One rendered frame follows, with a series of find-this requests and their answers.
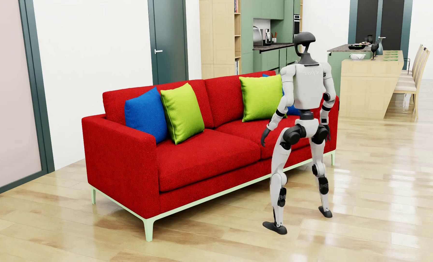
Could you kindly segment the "red two-seat sofa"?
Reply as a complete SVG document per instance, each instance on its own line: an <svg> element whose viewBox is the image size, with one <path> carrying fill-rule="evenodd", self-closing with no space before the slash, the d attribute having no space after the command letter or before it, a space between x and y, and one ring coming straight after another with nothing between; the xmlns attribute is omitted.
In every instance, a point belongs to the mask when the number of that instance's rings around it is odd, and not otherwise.
<svg viewBox="0 0 433 262"><path fill-rule="evenodd" d="M159 84L103 93L105 114L82 118L87 181L92 204L96 191L141 219L147 241L153 239L156 220L183 209L235 191L267 177L271 178L274 146L284 128L300 119L306 137L292 145L284 166L289 170L312 161L309 143L320 124L320 106L309 119L285 115L271 131L266 146L260 144L271 119L242 122L243 96L239 77L276 75L275 71L223 76L211 79ZM201 110L204 131L176 145L167 137L155 137L126 126L125 101L156 87L176 89L189 83ZM331 140L325 142L324 156L334 164L338 102L329 112Z"/></svg>

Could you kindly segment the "white left robot leg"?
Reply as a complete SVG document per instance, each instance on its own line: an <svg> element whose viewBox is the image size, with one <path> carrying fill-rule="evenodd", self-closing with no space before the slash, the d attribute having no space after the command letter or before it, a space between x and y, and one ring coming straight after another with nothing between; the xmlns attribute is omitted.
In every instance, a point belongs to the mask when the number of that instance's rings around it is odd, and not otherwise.
<svg viewBox="0 0 433 262"><path fill-rule="evenodd" d="M301 122L300 119L297 119L293 127L284 128L281 131L272 154L270 199L274 222L265 221L263 222L263 226L280 235L287 234L287 229L283 225L283 207L287 192L284 186L287 183L287 176L283 172L283 169L291 153L292 145L296 144L301 138L306 137L306 129L302 126Z"/></svg>

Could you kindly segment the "white robot leg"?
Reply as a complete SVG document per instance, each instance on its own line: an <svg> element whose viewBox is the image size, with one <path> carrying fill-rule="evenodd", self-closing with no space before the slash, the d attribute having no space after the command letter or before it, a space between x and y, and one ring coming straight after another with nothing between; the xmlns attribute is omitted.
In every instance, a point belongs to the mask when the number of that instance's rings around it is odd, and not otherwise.
<svg viewBox="0 0 433 262"><path fill-rule="evenodd" d="M280 235L287 234L287 229L283 225L283 207L287 192L284 186L287 183L287 176L283 172L283 169L291 153L292 145L296 144L301 138L306 137L306 129L302 126L301 122L300 119L297 119L293 127L284 128L281 131L272 154L270 199L274 222L265 221L263 222L263 226Z"/></svg>
<svg viewBox="0 0 433 262"><path fill-rule="evenodd" d="M325 164L323 162L325 140L321 134L322 129L322 124L319 124L316 133L309 138L309 143L313 159L312 171L316 177L316 184L322 202L322 205L319 206L318 209L324 215L324 217L331 218L333 215L330 211L328 202L329 184L326 177Z"/></svg>

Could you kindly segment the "white right robot leg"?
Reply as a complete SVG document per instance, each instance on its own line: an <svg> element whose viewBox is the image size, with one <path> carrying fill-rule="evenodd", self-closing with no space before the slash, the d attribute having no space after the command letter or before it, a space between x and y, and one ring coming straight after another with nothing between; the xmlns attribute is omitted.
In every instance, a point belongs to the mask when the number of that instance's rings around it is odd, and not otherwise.
<svg viewBox="0 0 433 262"><path fill-rule="evenodd" d="M324 215L324 217L331 218L333 215L330 211L328 202L329 184L326 177L325 164L323 162L325 140L321 134L322 129L322 124L319 124L316 133L309 138L309 143L313 159L312 171L316 177L316 184L322 202L322 205L319 206L318 209Z"/></svg>

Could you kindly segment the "blue throw pillow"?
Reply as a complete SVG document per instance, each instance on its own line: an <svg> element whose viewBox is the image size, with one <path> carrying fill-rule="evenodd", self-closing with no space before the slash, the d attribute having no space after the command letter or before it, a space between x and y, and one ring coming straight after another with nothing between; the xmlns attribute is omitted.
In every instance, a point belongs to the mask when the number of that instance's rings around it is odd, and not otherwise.
<svg viewBox="0 0 433 262"><path fill-rule="evenodd" d="M124 112L127 127L153 135L157 144L166 139L167 122L161 95L156 87L126 100Z"/></svg>
<svg viewBox="0 0 433 262"><path fill-rule="evenodd" d="M262 74L262 77L268 77L268 76L269 76L268 74ZM288 111L287 111L286 115L296 115L296 116L299 116L300 112L299 112L299 110L297 108L294 107L294 105L292 105L292 106L288 107Z"/></svg>

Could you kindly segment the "lime green throw pillow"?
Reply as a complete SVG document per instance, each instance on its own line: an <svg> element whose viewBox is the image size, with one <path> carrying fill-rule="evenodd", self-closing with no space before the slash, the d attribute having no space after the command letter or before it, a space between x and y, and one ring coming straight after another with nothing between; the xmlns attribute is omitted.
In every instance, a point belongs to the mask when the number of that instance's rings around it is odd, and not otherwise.
<svg viewBox="0 0 433 262"><path fill-rule="evenodd" d="M239 80L244 105L242 122L271 119L283 96L281 76L240 76Z"/></svg>
<svg viewBox="0 0 433 262"><path fill-rule="evenodd" d="M176 145L204 131L201 110L189 83L160 92L167 128Z"/></svg>

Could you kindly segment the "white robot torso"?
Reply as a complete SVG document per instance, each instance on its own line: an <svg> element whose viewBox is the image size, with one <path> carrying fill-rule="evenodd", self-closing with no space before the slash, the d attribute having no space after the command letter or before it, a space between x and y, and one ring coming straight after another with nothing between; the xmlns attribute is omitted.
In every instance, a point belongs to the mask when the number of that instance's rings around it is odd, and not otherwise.
<svg viewBox="0 0 433 262"><path fill-rule="evenodd" d="M331 76L331 67L328 63L289 65L294 72L294 107L299 111L301 119L309 119L312 109L320 106L323 94L325 76Z"/></svg>

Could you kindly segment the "light wood bar counter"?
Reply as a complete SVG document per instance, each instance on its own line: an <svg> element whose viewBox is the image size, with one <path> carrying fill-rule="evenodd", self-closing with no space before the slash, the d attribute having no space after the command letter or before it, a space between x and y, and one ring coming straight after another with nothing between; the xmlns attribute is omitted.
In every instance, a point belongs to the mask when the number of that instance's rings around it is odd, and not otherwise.
<svg viewBox="0 0 433 262"><path fill-rule="evenodd" d="M403 65L401 50L384 51L375 60L343 60L339 116L382 119Z"/></svg>

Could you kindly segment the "green island with dark top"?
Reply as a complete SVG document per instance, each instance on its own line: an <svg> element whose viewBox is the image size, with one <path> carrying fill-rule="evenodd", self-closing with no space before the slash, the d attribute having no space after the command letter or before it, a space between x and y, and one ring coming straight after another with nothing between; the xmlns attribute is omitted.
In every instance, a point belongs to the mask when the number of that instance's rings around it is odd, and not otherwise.
<svg viewBox="0 0 433 262"><path fill-rule="evenodd" d="M372 52L370 46L365 46L363 49L355 50L349 49L350 44L344 44L336 48L330 49L328 54L328 63L332 70L332 78L336 95L340 97L341 93L341 64L343 60L350 59L350 54L364 54L364 59L370 59Z"/></svg>

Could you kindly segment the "green kitchen cabinets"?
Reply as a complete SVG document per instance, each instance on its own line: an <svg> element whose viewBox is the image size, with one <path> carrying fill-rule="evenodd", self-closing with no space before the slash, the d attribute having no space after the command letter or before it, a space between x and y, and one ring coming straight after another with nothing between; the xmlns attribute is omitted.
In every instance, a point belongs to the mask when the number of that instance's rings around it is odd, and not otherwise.
<svg viewBox="0 0 433 262"><path fill-rule="evenodd" d="M277 44L292 43L295 15L301 16L303 0L239 0L241 9L242 74L279 70L299 60L295 47L255 50L253 27L269 29Z"/></svg>

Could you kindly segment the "beige dining chair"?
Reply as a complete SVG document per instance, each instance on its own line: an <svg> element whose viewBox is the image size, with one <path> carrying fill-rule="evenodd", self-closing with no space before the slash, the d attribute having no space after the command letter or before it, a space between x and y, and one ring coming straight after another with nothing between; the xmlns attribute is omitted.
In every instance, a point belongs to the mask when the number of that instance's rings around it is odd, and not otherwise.
<svg viewBox="0 0 433 262"><path fill-rule="evenodd" d="M424 51L424 46L421 44L419 46L415 60L413 62L412 70L402 70L400 77L404 77L405 79L410 79L410 78L415 79L416 73L419 70L419 63L420 63L421 55L422 55L423 51Z"/></svg>
<svg viewBox="0 0 433 262"><path fill-rule="evenodd" d="M421 71L420 74L418 76L418 80L416 80L415 84L396 84L395 89L394 89L394 94L411 94L412 98L413 98L413 102L414 102L414 110L416 113L416 118L418 118L418 99L419 99L419 91L420 91L420 86L421 86L421 82L422 82L422 78L423 78L423 72L427 63L427 60L429 58L429 54L430 54L430 50L426 48L426 55L424 57L423 63L422 63L422 67L421 67Z"/></svg>
<svg viewBox="0 0 433 262"><path fill-rule="evenodd" d="M419 70L416 73L415 79L412 79L412 78L405 79L404 77L399 77L398 84L411 84L411 83L415 84L416 83L416 80L418 80L418 76L419 76L419 74L421 72L421 67L422 67L422 63L423 63L425 55L426 55L426 48L424 47L424 51L423 51L423 53L421 55L421 59L420 59L420 63L419 63Z"/></svg>

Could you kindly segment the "black robot head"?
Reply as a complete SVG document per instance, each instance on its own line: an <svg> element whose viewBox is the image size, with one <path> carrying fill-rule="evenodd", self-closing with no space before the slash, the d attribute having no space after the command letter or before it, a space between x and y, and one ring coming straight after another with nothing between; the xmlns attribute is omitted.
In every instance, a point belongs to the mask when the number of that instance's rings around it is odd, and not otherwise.
<svg viewBox="0 0 433 262"><path fill-rule="evenodd" d="M315 36L310 32L300 32L294 36L293 44L295 46L296 54L300 57L300 60L298 61L299 64L318 64L317 61L312 59L311 54L307 52L309 45L315 41ZM304 52L301 53L299 51L299 45L302 45L306 48Z"/></svg>

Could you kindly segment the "tall light wood cabinet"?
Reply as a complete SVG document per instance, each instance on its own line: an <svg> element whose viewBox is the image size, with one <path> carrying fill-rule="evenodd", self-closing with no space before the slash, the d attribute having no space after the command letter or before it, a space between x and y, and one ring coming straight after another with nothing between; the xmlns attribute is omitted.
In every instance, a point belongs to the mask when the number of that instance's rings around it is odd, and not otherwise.
<svg viewBox="0 0 433 262"><path fill-rule="evenodd" d="M199 0L202 78L241 74L239 0Z"/></svg>

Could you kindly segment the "dark framed tall window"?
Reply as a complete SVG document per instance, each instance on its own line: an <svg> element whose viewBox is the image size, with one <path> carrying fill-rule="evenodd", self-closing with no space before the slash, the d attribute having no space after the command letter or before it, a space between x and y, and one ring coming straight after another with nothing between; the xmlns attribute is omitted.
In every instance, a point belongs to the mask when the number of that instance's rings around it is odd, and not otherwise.
<svg viewBox="0 0 433 262"><path fill-rule="evenodd" d="M384 37L384 50L401 50L408 58L413 0L350 0L348 43L359 43L371 34Z"/></svg>

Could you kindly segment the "dark green interior door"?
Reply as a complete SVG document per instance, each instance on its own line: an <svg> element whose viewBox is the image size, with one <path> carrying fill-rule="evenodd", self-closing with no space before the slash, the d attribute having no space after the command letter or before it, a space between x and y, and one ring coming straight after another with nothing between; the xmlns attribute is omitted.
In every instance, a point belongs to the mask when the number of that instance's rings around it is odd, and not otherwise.
<svg viewBox="0 0 433 262"><path fill-rule="evenodd" d="M148 11L153 84L188 80L185 0L148 0Z"/></svg>

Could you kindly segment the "dark green framed glass door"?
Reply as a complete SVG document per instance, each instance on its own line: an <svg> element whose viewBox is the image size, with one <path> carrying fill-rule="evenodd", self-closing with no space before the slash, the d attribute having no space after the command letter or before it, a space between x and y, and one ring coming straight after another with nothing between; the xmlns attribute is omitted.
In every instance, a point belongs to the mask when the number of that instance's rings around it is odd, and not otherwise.
<svg viewBox="0 0 433 262"><path fill-rule="evenodd" d="M0 194L52 171L33 0L0 0Z"/></svg>

